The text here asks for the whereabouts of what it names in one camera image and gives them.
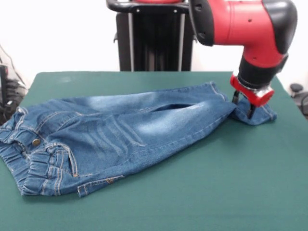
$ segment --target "side pocket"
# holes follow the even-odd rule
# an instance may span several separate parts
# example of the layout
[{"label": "side pocket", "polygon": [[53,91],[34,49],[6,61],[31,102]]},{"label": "side pocket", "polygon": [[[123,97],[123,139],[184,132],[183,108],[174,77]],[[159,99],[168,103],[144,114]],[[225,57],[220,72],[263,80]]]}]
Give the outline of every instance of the side pocket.
[{"label": "side pocket", "polygon": [[102,189],[102,188],[108,186],[109,184],[112,184],[112,183],[114,183],[114,182],[116,182],[116,181],[118,181],[122,178],[124,178],[123,175],[117,176],[117,177],[110,177],[110,178],[106,178],[106,179],[103,179],[103,180],[96,180],[96,181],[92,181],[92,182],[82,184],[82,185],[77,187],[78,196],[79,197],[87,196],[90,193],[93,193],[94,191]]},{"label": "side pocket", "polygon": [[56,160],[51,159],[51,165],[70,173],[73,177],[78,177],[78,167],[75,156],[67,145],[55,142],[48,144],[45,148],[51,156],[56,157]]}]

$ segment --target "green tablecloth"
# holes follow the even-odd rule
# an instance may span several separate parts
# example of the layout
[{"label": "green tablecloth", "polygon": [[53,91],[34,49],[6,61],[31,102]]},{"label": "green tablecloth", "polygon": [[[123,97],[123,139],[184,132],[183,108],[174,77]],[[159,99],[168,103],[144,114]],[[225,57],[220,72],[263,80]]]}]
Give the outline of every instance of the green tablecloth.
[{"label": "green tablecloth", "polygon": [[[51,98],[115,95],[215,81],[232,96],[230,73],[39,74],[23,106]],[[273,82],[274,123],[228,120],[172,158],[85,198],[22,197],[0,161],[0,230],[308,230],[308,126]]]}]

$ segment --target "blue denim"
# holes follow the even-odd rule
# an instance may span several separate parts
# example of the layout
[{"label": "blue denim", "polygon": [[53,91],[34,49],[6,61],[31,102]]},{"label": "blue denim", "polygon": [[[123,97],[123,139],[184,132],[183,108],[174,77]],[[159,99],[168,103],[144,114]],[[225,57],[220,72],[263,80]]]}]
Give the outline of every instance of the blue denim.
[{"label": "blue denim", "polygon": [[228,117],[274,121],[268,105],[251,120],[244,98],[214,82],[151,92],[53,99],[19,107],[0,128],[0,156],[21,195],[80,197],[136,174],[209,135]]}]

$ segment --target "cable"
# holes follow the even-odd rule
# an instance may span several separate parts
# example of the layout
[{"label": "cable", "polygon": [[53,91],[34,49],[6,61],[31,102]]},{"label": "cable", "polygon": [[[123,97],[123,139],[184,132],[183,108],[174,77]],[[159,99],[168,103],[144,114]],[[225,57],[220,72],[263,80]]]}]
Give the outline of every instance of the cable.
[{"label": "cable", "polygon": [[[0,65],[1,65],[1,66],[6,66],[6,67],[10,68],[9,65],[4,64],[4,63],[0,63]],[[22,88],[24,88],[25,90],[29,90],[29,89],[26,87],[26,85],[24,84],[24,82],[19,81],[18,83],[19,83],[20,86],[21,86]]]},{"label": "cable", "polygon": [[7,52],[3,49],[3,47],[1,46],[1,44],[0,44],[0,49],[4,52],[4,54],[5,54],[6,56],[9,57],[14,72],[16,73],[16,75],[17,75],[17,77],[19,78],[19,80],[26,86],[26,83],[23,81],[23,79],[20,77],[20,75],[17,73],[17,71],[16,71],[16,69],[15,69],[15,66],[14,66],[14,63],[13,63],[13,59],[11,58],[11,56],[9,56],[9,55],[7,54]]}]

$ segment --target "red robot arm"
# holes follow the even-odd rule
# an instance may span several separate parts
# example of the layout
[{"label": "red robot arm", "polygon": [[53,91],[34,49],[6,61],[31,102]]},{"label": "red robot arm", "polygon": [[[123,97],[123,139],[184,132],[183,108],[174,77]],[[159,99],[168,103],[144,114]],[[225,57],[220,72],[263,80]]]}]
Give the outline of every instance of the red robot arm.
[{"label": "red robot arm", "polygon": [[244,94],[252,104],[251,117],[274,94],[270,82],[282,70],[295,34],[295,5],[291,0],[190,0],[190,17],[203,45],[244,46],[231,84],[233,102]]}]

